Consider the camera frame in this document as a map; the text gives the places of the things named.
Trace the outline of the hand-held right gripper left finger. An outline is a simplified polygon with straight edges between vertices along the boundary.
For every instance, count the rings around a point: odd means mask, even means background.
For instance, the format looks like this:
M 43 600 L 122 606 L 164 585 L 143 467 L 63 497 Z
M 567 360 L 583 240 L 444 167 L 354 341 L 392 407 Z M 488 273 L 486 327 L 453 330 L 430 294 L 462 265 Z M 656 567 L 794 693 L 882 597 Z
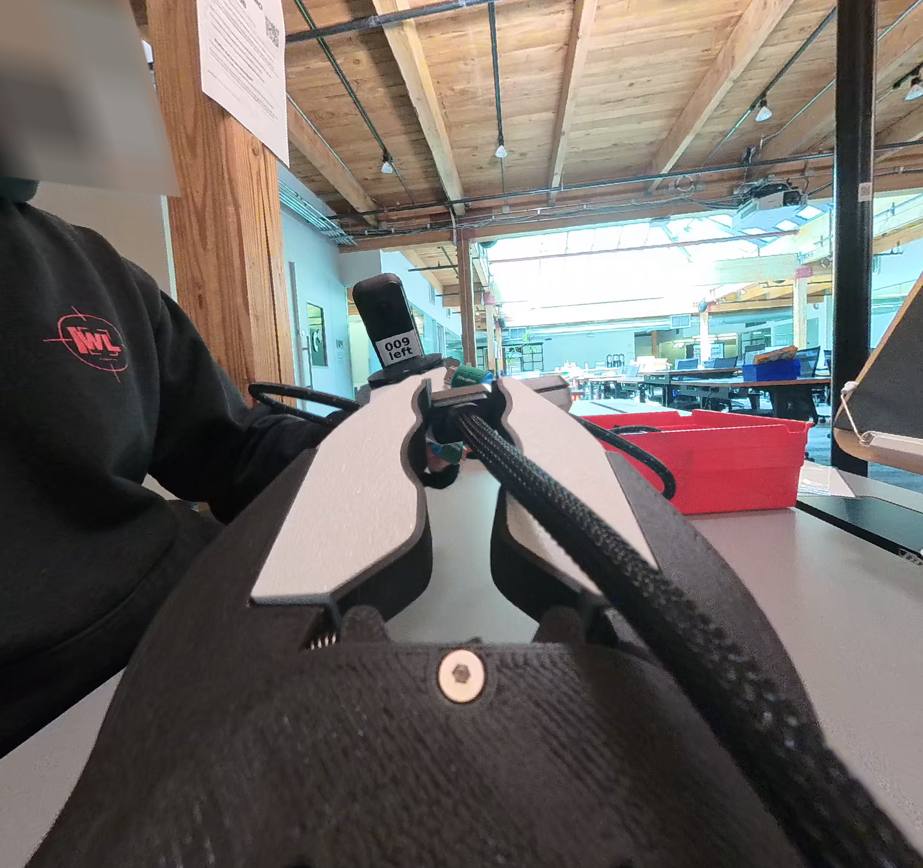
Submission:
M 251 592 L 258 606 L 370 606 L 385 620 L 429 584 L 422 483 L 433 376 L 375 390 L 318 448 Z

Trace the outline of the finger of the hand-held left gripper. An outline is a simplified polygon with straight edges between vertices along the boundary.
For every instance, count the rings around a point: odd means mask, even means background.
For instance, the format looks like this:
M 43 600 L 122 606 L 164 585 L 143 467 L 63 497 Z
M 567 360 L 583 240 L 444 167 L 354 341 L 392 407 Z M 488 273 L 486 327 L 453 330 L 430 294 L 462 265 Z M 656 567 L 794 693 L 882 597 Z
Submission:
M 522 378 L 522 384 L 565 413 L 571 412 L 571 386 L 562 375 Z

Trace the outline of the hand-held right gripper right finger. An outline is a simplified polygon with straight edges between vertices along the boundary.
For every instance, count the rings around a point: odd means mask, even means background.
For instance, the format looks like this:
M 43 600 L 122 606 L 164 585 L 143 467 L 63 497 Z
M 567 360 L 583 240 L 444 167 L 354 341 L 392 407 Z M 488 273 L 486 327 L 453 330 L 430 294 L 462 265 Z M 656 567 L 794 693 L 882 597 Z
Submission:
M 499 429 L 522 453 L 615 530 L 643 562 L 659 569 L 651 525 L 640 521 L 645 498 L 660 510 L 660 494 L 618 454 L 604 448 L 563 407 L 529 384 L 495 383 Z M 514 605 L 610 605 L 610 600 L 505 485 L 491 534 L 490 571 Z

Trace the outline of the red plastic bin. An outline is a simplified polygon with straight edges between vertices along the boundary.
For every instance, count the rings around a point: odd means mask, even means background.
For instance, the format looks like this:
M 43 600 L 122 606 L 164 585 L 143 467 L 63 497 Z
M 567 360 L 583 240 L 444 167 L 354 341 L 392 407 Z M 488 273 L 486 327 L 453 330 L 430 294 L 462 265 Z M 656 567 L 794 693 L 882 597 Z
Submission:
M 629 434 L 673 474 L 673 505 L 686 516 L 794 508 L 811 423 L 774 416 L 707 410 L 590 415 L 621 435 L 630 426 L 655 432 Z

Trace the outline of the row of office desks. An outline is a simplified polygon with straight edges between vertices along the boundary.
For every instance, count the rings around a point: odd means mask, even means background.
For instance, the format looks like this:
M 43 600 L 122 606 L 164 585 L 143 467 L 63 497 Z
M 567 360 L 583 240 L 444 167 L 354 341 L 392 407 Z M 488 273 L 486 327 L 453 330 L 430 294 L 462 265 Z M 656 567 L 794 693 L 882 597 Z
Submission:
M 585 401 L 627 398 L 680 411 L 700 408 L 819 424 L 827 419 L 823 411 L 832 402 L 831 378 L 821 371 L 821 355 L 817 347 L 797 350 L 790 346 L 749 353 L 726 366 L 718 359 L 710 367 L 600 368 L 585 373 L 571 387 Z M 757 384 L 743 380 L 745 364 L 791 358 L 801 361 L 799 379 Z

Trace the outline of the ceiling projector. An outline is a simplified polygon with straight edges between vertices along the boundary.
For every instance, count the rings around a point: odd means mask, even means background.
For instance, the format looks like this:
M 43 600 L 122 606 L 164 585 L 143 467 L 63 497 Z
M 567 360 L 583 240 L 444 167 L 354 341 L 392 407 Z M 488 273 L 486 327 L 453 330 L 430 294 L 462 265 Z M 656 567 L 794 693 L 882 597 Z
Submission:
M 796 229 L 798 224 L 794 227 L 778 225 L 788 223 L 807 201 L 804 192 L 787 182 L 753 187 L 732 214 L 731 227 L 742 235 L 753 231 L 764 234 Z

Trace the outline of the white paper notice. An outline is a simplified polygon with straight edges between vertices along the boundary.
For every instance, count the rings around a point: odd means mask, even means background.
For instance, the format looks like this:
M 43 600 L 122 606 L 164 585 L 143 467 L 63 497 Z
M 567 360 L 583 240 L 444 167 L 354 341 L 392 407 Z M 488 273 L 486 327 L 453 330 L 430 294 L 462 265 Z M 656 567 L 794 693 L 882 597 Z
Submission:
M 196 1 L 203 93 L 287 166 L 281 0 Z

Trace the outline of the black metal pole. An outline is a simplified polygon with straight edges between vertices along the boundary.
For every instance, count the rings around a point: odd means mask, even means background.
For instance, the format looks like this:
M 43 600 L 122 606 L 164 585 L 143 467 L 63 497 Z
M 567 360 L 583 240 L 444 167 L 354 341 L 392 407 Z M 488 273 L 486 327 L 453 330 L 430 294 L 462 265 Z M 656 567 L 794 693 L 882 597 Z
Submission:
M 873 147 L 878 0 L 837 0 L 831 462 L 868 474 L 841 445 L 841 393 L 871 353 Z

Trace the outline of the black panel with wooden rim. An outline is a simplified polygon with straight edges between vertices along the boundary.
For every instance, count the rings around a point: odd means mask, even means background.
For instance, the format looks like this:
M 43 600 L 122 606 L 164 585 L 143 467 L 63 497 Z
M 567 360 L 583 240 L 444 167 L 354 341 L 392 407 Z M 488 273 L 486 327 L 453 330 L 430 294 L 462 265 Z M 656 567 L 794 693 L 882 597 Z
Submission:
M 922 280 L 858 377 L 841 390 L 834 443 L 851 458 L 922 474 Z

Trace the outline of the thick wooden post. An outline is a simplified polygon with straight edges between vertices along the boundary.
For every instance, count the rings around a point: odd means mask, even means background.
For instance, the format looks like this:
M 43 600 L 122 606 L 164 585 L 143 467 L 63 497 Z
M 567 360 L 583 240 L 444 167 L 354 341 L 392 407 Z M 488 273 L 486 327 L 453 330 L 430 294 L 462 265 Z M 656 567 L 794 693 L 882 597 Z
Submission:
M 200 83 L 196 0 L 146 0 L 180 190 L 168 198 L 177 300 L 241 392 L 294 383 L 278 162 Z

